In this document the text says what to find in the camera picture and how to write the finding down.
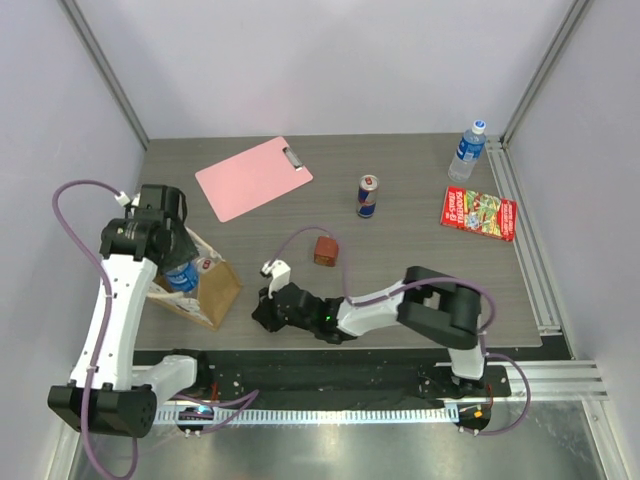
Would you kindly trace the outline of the water bottle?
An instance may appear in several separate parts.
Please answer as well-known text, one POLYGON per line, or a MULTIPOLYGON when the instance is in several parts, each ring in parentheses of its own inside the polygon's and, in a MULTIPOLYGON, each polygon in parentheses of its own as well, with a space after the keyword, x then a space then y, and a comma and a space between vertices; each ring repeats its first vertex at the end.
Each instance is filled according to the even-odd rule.
POLYGON ((200 274, 194 260, 167 271, 164 279, 172 293, 180 293, 188 298, 197 296, 200 274))
POLYGON ((465 182, 470 178, 486 144, 485 129, 486 122, 476 120, 463 133, 448 169, 452 181, 465 182))

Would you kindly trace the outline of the red bull can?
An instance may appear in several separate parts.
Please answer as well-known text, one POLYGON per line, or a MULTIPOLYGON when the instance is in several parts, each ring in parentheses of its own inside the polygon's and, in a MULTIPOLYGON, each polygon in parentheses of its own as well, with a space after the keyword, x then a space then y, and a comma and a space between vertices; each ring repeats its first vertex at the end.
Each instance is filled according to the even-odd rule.
POLYGON ((380 182, 375 175, 364 175, 358 183, 357 214, 362 218, 371 217, 377 204, 380 182))
POLYGON ((211 257, 200 257, 195 261, 195 266, 200 274, 210 271, 215 266, 215 260, 211 257))

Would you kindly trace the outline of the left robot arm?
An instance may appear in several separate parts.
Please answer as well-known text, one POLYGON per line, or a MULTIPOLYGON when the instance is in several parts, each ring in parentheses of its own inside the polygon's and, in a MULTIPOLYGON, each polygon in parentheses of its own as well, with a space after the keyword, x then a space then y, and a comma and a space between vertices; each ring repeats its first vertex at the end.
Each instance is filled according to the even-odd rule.
POLYGON ((196 256, 185 227, 184 193, 145 184, 101 232, 97 254, 100 287, 81 355, 64 385, 50 388, 47 404, 74 430, 139 439, 152 428, 158 406, 185 392, 205 397, 213 385, 204 353, 174 349, 150 369, 135 374, 134 346, 147 294, 157 275, 196 256))

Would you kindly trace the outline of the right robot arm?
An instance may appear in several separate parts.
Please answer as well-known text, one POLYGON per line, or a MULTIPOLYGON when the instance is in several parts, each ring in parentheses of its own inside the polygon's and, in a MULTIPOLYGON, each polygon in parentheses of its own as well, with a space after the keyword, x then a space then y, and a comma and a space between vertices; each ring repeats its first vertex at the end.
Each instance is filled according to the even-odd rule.
POLYGON ((290 272, 280 260, 262 268, 270 283, 259 291, 251 317, 265 330, 295 327, 340 345, 374 330, 403 326, 447 349, 456 397, 486 385, 481 336, 495 319, 496 304, 480 285, 413 266, 402 280, 372 294, 322 299, 293 283, 290 272))

